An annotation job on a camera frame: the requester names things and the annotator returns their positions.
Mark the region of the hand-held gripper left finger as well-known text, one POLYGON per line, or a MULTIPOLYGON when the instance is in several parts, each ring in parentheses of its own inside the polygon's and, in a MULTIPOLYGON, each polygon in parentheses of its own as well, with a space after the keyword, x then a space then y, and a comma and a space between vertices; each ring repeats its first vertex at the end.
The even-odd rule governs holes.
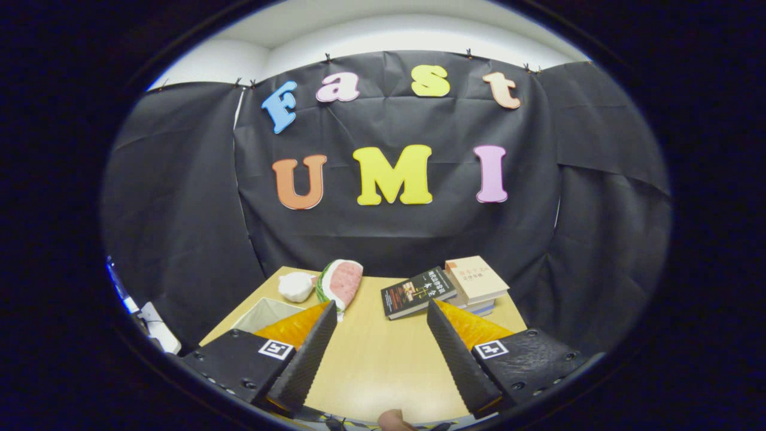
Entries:
POLYGON ((181 363, 244 403, 293 417, 303 408, 337 325, 334 301, 258 331, 233 328, 181 363))

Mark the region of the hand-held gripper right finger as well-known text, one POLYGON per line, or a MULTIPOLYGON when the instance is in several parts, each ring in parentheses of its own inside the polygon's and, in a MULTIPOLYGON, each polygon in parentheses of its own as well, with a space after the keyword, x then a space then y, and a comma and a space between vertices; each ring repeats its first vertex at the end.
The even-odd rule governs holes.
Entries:
POLYGON ((540 329, 512 332, 446 301, 430 301, 427 324, 476 419, 534 403, 590 360, 540 329))

